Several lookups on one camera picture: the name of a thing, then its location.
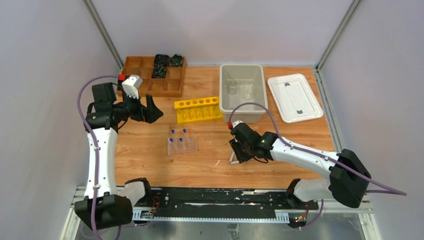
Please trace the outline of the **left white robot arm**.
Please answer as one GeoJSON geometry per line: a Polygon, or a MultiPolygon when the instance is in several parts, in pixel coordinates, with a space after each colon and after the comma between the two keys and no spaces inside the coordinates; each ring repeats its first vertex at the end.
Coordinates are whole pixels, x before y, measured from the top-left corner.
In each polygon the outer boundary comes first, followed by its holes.
{"type": "Polygon", "coordinates": [[[137,94],[122,93],[116,102],[114,83],[106,82],[91,87],[94,101],[84,116],[84,127],[89,143],[89,175],[83,199],[76,202],[77,216],[92,230],[102,230],[129,224],[133,207],[153,201],[149,181],[145,177],[128,180],[118,190],[115,179],[115,148],[119,124],[129,119],[152,124],[164,113],[155,105],[153,96],[146,94],[146,105],[137,94]]]}

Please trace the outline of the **white plastic bin lid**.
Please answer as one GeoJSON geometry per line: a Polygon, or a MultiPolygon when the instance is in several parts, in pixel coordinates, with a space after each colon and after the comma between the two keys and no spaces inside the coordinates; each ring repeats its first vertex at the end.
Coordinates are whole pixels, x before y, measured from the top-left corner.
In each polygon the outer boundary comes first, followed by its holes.
{"type": "Polygon", "coordinates": [[[324,111],[303,74],[270,77],[267,84],[283,122],[319,119],[324,111]]]}

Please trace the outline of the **small glass flask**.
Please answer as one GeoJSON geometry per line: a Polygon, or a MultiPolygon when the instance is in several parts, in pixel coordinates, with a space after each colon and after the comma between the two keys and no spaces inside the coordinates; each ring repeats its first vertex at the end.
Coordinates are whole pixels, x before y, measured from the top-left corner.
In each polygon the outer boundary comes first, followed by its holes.
{"type": "Polygon", "coordinates": [[[226,90],[229,95],[235,95],[238,91],[237,81],[235,79],[228,80],[226,90]]]}

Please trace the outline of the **white clay triangle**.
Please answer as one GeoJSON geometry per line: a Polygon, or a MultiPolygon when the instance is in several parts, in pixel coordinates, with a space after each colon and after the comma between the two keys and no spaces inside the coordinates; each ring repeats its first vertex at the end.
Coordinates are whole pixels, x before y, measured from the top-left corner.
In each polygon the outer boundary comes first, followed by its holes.
{"type": "Polygon", "coordinates": [[[232,164],[232,165],[239,163],[239,161],[237,160],[237,157],[236,157],[236,154],[235,154],[234,151],[231,153],[231,156],[229,158],[229,163],[232,164]]]}

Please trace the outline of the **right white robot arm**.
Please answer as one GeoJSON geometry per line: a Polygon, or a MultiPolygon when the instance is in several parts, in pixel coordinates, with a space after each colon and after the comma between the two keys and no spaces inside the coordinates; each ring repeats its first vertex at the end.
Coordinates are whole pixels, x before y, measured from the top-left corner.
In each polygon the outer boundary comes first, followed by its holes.
{"type": "Polygon", "coordinates": [[[363,177],[371,175],[353,151],[337,153],[307,147],[273,132],[259,134],[242,121],[229,123],[228,128],[233,137],[229,144],[239,163],[286,162],[320,175],[312,180],[292,180],[283,198],[290,208],[298,209],[318,199],[334,199],[354,209],[361,205],[369,185],[363,177]]]}

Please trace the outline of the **small glass beaker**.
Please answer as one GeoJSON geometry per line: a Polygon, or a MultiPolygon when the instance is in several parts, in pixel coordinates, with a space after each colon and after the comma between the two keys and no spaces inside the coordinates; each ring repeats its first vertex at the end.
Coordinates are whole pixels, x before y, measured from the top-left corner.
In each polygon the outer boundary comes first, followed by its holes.
{"type": "Polygon", "coordinates": [[[253,86],[251,84],[243,86],[243,99],[248,102],[253,99],[253,86]]]}

